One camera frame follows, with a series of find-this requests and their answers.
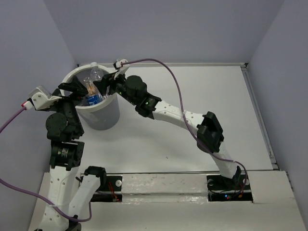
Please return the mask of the clear ribbed bottle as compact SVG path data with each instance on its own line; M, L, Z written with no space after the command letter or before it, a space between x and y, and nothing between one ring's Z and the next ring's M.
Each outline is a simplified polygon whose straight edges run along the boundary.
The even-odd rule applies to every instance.
M83 79L84 84L88 81L100 80L104 76L104 71L99 68L96 62L90 63L90 67L90 73Z
M94 85L92 81L86 82L85 86L89 96L94 96L94 95L100 96L100 92L98 91L97 87Z

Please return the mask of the blue label water bottle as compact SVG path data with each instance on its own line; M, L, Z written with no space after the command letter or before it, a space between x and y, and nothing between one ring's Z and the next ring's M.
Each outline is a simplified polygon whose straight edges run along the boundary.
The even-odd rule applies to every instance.
M108 96L107 95L101 95L96 94L96 95L86 95L81 103L79 104L79 106L92 106L92 105L96 105L102 101L104 101Z

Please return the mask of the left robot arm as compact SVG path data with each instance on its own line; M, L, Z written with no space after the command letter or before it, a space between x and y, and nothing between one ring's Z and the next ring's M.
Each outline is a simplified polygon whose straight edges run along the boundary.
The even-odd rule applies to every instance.
M88 167L76 193L73 186L81 163L84 143L79 138L84 129L76 111L88 91L73 76L50 93L42 86L35 89L31 100L37 111L51 111L46 119L47 139L51 141L50 186L39 231L79 231L91 219L90 201L97 190L106 186L103 167Z

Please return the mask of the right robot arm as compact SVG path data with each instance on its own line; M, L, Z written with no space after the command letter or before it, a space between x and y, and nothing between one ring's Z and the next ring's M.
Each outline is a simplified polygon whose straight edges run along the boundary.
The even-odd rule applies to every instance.
M104 75L94 85L100 94L122 96L134 105L135 111L143 117L164 121L188 130L197 142L197 147L208 153L215 161L221 182L225 188L232 189L240 182L241 169L231 158L224 145L223 129L216 115L212 112L204 114L185 111L150 94L147 85L140 76Z

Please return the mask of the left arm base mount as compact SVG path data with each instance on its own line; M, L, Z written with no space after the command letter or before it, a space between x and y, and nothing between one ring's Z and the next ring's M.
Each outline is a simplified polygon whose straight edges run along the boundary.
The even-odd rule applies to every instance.
M122 201L122 176L108 175L104 168L88 168L76 177L78 199L86 201L117 203Z

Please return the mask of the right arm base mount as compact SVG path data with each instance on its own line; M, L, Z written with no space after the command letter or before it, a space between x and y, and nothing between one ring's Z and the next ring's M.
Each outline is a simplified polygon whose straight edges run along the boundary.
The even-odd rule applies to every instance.
M249 178L242 174L237 183L221 175L207 175L209 202L253 201Z

